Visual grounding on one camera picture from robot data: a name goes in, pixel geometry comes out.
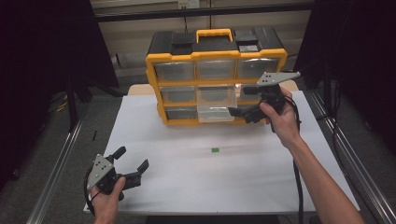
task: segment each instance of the yellow frame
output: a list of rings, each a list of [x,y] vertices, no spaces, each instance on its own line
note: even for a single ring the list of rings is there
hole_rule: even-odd
[[[230,29],[218,29],[209,30],[208,32],[197,31],[197,41],[199,36],[211,36],[211,35],[229,35],[230,40],[233,41]],[[255,84],[257,78],[236,78],[237,75],[237,62],[238,59],[257,59],[257,58],[270,58],[278,59],[276,71],[279,72],[283,65],[286,63],[288,53],[284,49],[262,49],[259,52],[240,52],[238,50],[224,50],[224,51],[205,51],[205,52],[193,52],[190,55],[172,55],[170,53],[156,53],[148,54],[146,57],[147,64],[147,75],[148,83],[154,89],[157,97],[157,110],[164,124],[167,125],[198,125],[202,124],[197,119],[168,119],[165,113],[166,106],[196,106],[195,102],[187,103],[164,103],[160,92],[160,87],[175,87],[175,86],[198,86],[198,85],[219,85],[219,84]],[[234,59],[234,77],[228,79],[197,79],[195,62],[201,60],[218,60],[218,59]],[[155,63],[171,63],[171,62],[193,62],[194,80],[181,80],[181,81],[159,81],[154,64]],[[240,105],[254,105],[257,102],[253,101],[238,101]],[[233,124],[244,124],[245,121],[241,118],[235,118],[234,121],[222,122],[222,123],[233,123]]]

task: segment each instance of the wrist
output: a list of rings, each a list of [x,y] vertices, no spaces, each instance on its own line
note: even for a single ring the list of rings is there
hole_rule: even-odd
[[[293,152],[298,152],[306,147],[306,142],[304,139],[298,135],[293,140],[285,144],[285,147],[293,154]]]

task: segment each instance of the wall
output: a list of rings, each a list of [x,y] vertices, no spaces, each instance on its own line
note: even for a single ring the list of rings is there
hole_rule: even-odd
[[[244,7],[271,4],[305,3],[304,0],[201,0],[200,7]],[[155,10],[177,9],[177,1],[151,0],[132,1],[92,0],[95,14],[134,13]],[[270,25],[276,32],[288,51],[289,55],[298,53],[310,11],[270,12],[238,15],[221,15],[212,17],[190,17],[142,20],[142,21],[114,21],[101,22],[100,28],[106,41],[108,53],[119,55],[121,67],[115,65],[118,77],[145,74],[145,57],[151,38],[155,32],[171,30],[184,32],[187,24],[188,31],[212,28],[250,28],[254,26]],[[295,57],[290,57],[287,69],[293,67]]]

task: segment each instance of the black mount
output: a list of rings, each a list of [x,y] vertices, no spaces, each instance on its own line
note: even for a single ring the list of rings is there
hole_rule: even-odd
[[[260,109],[260,103],[265,102],[271,105],[277,113],[282,111],[283,105],[285,104],[285,98],[280,90],[279,84],[273,86],[260,86],[260,87],[245,87],[243,89],[246,95],[257,95],[259,94],[261,99],[258,104],[248,108],[233,108],[228,107],[231,116],[240,117],[245,119],[246,123],[257,123],[261,119],[265,119],[268,116]]]
[[[106,160],[109,161],[111,164],[114,164],[114,159],[119,159],[125,152],[126,148],[120,147],[113,155],[109,155],[108,157],[106,157]],[[117,174],[116,168],[114,167],[114,165],[111,165],[111,169],[96,183],[96,186],[104,194],[110,194],[113,191],[114,186],[116,185],[120,177],[124,176],[126,178],[126,183],[122,190],[139,187],[141,185],[142,174],[145,173],[148,168],[149,161],[144,160],[143,163],[137,168],[137,172],[130,173],[128,175],[121,175]],[[119,196],[119,200],[121,201],[123,198],[124,195],[123,193],[121,193]]]

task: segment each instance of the white table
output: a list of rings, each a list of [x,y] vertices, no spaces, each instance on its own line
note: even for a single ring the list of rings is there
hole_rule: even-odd
[[[359,209],[301,91],[301,135]],[[105,156],[125,146],[115,161],[121,174],[145,159],[142,186],[124,191],[120,211],[136,215],[253,215],[298,211],[292,157],[269,125],[166,126],[154,95],[125,96]],[[212,148],[219,148],[213,153]],[[304,210],[315,207],[303,182]]]

